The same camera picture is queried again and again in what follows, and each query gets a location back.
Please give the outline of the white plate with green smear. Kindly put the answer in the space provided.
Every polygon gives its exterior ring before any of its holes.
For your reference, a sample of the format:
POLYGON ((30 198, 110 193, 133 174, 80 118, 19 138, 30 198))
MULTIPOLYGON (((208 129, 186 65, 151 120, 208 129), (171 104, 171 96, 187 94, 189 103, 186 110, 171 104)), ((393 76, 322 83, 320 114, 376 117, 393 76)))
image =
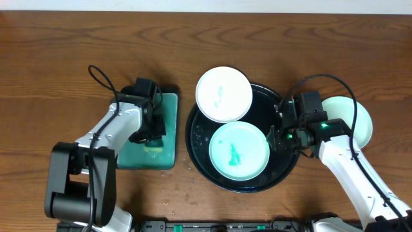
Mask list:
POLYGON ((229 123, 240 120, 249 111, 252 87, 239 70, 219 66, 206 71, 195 89, 196 104, 206 118, 229 123))

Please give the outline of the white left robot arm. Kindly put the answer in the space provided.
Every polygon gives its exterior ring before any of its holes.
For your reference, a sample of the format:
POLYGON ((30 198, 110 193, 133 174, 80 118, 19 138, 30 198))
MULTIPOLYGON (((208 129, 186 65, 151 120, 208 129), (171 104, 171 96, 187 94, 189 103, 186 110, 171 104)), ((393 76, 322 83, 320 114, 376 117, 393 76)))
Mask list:
POLYGON ((154 131, 161 100, 156 92, 118 93, 87 134, 54 145, 44 201, 47 217, 82 222, 87 228, 109 224, 116 208, 117 157, 131 137, 146 142, 165 133, 154 131))

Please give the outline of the pale green plate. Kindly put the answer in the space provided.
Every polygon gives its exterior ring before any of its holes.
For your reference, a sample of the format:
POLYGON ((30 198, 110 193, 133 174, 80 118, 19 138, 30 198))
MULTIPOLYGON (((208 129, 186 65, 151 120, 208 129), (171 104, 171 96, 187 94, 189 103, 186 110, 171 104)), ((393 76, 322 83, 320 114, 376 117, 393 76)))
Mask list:
MULTIPOLYGON (((322 102, 322 106, 323 110, 327 112, 329 119, 342 119, 351 128, 354 115, 353 99, 343 96, 330 97, 322 102)), ((357 103, 354 138, 359 148, 363 148, 368 144, 372 134, 372 119, 365 107, 357 103)))

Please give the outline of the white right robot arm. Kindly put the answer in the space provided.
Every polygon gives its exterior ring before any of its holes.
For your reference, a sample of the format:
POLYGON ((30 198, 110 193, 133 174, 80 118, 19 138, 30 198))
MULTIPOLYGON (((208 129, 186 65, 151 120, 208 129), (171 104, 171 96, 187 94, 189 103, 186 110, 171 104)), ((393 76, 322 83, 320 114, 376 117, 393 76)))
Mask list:
POLYGON ((411 208, 383 182, 355 139, 358 108, 351 124, 329 119, 321 107, 276 106, 279 129, 271 128, 268 142, 274 150, 289 150, 319 159, 335 176, 353 204, 365 231, 411 231, 411 208))

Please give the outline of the green yellow sponge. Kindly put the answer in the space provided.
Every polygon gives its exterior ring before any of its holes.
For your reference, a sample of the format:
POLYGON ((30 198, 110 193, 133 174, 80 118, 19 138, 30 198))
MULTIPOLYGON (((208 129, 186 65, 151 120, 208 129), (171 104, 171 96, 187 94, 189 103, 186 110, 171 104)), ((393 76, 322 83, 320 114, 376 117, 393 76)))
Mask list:
POLYGON ((161 152, 164 150, 164 142, 162 139, 149 140, 144 144, 146 152, 161 152))

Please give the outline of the turquoise plate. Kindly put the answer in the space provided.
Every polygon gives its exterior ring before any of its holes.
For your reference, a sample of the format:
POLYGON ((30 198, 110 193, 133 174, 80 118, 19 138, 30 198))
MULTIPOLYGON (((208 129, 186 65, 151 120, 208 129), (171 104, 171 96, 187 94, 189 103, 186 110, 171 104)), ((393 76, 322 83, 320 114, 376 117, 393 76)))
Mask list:
POLYGON ((266 168, 270 148, 263 132, 248 122, 219 127, 209 143, 209 157, 216 171, 235 181, 257 177, 266 168))

